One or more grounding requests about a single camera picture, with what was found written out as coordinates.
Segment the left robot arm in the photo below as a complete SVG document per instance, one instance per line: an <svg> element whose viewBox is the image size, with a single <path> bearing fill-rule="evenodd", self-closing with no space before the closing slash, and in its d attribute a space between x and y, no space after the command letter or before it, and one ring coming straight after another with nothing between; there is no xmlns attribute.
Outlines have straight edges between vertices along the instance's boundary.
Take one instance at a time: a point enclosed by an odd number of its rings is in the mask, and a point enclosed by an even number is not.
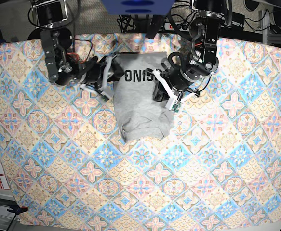
<svg viewBox="0 0 281 231"><path fill-rule="evenodd" d="M230 0L193 0L192 10L196 18L188 24L191 50L187 56L180 52L168 55L170 68L165 71L152 70L157 80L153 100L166 101L166 108L179 112L191 97L200 97L204 88L192 88L196 81L211 79L218 70L217 41L221 25L231 25L232 2Z"/></svg>

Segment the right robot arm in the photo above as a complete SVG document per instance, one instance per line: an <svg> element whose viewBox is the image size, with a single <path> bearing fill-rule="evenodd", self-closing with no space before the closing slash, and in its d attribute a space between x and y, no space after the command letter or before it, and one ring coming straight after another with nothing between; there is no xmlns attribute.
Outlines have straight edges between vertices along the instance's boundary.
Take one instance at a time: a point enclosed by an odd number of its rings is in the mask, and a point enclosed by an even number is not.
<svg viewBox="0 0 281 231"><path fill-rule="evenodd" d="M64 0L32 0L29 22L40 31L48 79L51 84L65 87L78 85L82 90L97 94L103 101L114 96L108 83L122 73L115 55L99 59L89 54L85 59L76 53L75 34L68 25L75 25L80 15L81 1L73 13Z"/></svg>

